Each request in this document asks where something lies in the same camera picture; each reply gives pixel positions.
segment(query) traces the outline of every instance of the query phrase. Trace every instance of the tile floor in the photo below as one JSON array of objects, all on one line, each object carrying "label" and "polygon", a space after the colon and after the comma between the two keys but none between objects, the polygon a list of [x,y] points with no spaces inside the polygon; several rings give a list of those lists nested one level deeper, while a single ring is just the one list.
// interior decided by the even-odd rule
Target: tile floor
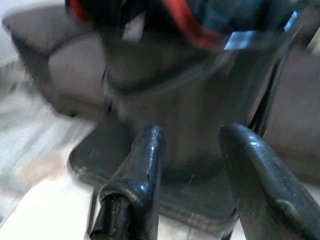
[{"label": "tile floor", "polygon": [[[92,188],[68,172],[67,159],[94,125],[54,113],[20,63],[0,68],[0,239],[86,238]],[[320,203],[320,188],[307,188]],[[163,216],[158,238],[217,239]],[[232,240],[245,240],[239,223]]]}]

